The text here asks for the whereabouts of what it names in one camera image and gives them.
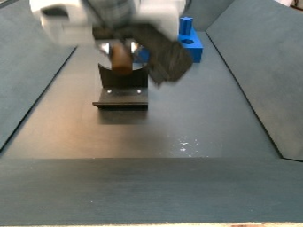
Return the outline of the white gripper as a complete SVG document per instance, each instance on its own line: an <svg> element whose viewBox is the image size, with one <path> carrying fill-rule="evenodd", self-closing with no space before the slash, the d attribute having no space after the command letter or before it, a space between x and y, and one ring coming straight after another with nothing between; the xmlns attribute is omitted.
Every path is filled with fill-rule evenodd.
<svg viewBox="0 0 303 227"><path fill-rule="evenodd" d="M185 10L186 0L134 0L136 22L150 23L172 40L178 35L178 18Z"/></svg>

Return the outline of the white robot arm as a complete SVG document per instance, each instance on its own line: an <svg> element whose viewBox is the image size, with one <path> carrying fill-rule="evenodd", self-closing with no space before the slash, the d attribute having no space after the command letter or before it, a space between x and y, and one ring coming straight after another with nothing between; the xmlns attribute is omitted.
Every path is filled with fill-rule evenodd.
<svg viewBox="0 0 303 227"><path fill-rule="evenodd" d="M49 39L61 45L93 44L91 29L152 24L170 39L188 0L29 0Z"/></svg>

